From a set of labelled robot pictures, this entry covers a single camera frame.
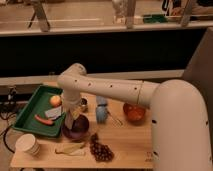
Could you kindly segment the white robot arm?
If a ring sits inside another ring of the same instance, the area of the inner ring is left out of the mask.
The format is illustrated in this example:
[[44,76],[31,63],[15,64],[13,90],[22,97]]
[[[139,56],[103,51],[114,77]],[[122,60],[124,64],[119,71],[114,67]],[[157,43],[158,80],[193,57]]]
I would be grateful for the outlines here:
[[154,171],[213,171],[207,107],[192,84],[92,78],[75,63],[57,79],[63,105],[78,103],[82,92],[148,108],[152,119]]

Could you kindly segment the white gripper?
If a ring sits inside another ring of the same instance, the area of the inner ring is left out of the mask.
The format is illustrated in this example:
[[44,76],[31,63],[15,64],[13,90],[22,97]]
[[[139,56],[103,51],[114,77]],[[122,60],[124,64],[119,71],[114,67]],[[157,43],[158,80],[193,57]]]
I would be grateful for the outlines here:
[[79,101],[63,101],[63,110],[69,119],[76,120],[81,114],[81,106]]

